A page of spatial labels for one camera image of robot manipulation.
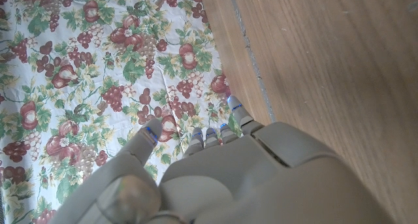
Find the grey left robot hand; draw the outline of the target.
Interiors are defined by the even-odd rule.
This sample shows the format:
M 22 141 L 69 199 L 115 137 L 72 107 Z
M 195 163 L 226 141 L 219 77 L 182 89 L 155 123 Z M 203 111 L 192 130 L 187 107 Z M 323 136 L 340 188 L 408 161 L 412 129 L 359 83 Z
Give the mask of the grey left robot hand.
M 144 166 L 167 123 L 152 119 L 61 205 L 52 223 L 392 223 L 332 149 L 286 123 L 262 125 L 236 97 L 228 125 L 195 128 L 160 182 Z

